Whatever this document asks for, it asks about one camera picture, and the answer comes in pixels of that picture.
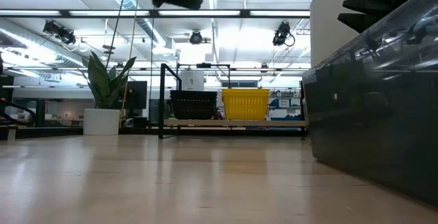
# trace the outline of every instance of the ceiling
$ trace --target ceiling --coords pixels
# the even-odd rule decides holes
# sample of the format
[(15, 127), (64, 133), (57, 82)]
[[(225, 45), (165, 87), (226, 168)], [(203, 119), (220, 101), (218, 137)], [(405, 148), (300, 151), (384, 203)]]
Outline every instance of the ceiling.
[[(308, 10), (312, 0), (204, 0), (201, 9), (282, 9), (282, 10)], [(80, 10), (117, 10), (119, 3), (116, 0), (0, 0), (3, 9), (80, 9)], [(153, 9), (151, 0), (138, 0), (141, 9)], [(180, 9), (172, 5), (164, 4), (160, 10)], [(29, 33), (40, 36), (42, 40), (47, 35), (42, 32), (46, 19), (44, 18), (8, 18), (11, 22)], [(213, 58), (212, 46), (195, 47), (188, 43), (188, 36), (193, 30), (200, 30), (203, 37), (215, 37), (217, 61), (228, 62), (242, 67), (253, 67), (256, 64), (270, 62), (275, 67), (308, 66), (310, 63), (310, 23), (309, 19), (291, 18), (282, 20), (278, 18), (157, 18), (150, 20), (153, 27), (164, 36), (174, 39), (175, 48), (182, 53), (202, 51), (206, 58)], [(281, 21), (290, 23), (292, 33), (296, 37), (293, 47), (274, 47), (272, 37)], [(88, 44), (88, 48), (103, 55), (102, 45), (111, 43), (116, 19), (107, 22), (105, 37), (105, 19), (101, 18), (60, 18), (55, 22), (75, 31), (78, 42), (81, 38)], [(0, 28), (4, 19), (0, 19)], [(174, 64), (175, 57), (172, 55), (156, 55), (151, 53), (153, 48), (149, 37), (136, 26), (133, 33), (133, 19), (122, 18), (118, 22), (115, 40), (114, 61), (122, 62), (129, 57), (131, 42), (133, 42), (132, 56), (137, 56), (141, 61), (165, 60)], [(60, 42), (49, 38), (59, 46)], [(90, 52), (78, 50), (78, 45), (68, 47), (80, 60), (81, 56), (87, 56)]]

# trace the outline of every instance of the ceiling-mounted camera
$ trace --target ceiling-mounted camera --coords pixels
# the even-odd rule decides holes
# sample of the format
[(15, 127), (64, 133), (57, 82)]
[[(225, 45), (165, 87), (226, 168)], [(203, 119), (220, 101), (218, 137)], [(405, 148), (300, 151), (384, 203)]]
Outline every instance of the ceiling-mounted camera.
[(190, 36), (190, 43), (193, 45), (201, 44), (203, 41), (203, 37), (201, 36), (200, 31), (193, 31), (192, 35)]
[(55, 38), (61, 40), (65, 45), (71, 46), (76, 43), (75, 32), (55, 24), (54, 21), (46, 21), (42, 31), (49, 36), (55, 36)]
[[(286, 44), (287, 38), (291, 36), (294, 39), (294, 43), (291, 45)], [(274, 39), (272, 40), (274, 46), (286, 45), (291, 47), (295, 44), (295, 37), (290, 33), (289, 22), (281, 22), (279, 28), (275, 31)]]

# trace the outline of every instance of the white cylinder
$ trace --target white cylinder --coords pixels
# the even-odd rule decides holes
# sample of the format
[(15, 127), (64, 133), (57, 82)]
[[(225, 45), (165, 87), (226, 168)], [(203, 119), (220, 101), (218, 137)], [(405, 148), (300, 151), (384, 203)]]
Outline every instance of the white cylinder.
[(186, 70), (179, 77), (183, 90), (204, 91), (204, 71)]
[(337, 20), (340, 13), (357, 13), (342, 7), (344, 1), (313, 0), (311, 2), (311, 67), (316, 66), (359, 35)]
[(119, 110), (85, 109), (83, 134), (108, 136), (118, 135)]

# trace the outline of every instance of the wooden shelf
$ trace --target wooden shelf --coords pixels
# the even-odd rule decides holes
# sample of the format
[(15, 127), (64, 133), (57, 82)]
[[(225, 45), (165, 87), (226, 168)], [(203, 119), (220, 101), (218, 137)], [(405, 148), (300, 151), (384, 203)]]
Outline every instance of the wooden shelf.
[(196, 126), (262, 126), (262, 127), (304, 127), (305, 121), (218, 121), (218, 120), (177, 120), (166, 119), (164, 125), (196, 125)]

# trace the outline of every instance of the wooden floor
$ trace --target wooden floor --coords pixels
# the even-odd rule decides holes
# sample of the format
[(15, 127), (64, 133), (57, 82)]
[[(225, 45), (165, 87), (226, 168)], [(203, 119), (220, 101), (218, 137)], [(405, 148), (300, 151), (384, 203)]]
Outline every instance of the wooden floor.
[(298, 138), (63, 137), (0, 145), (1, 224), (438, 223)]

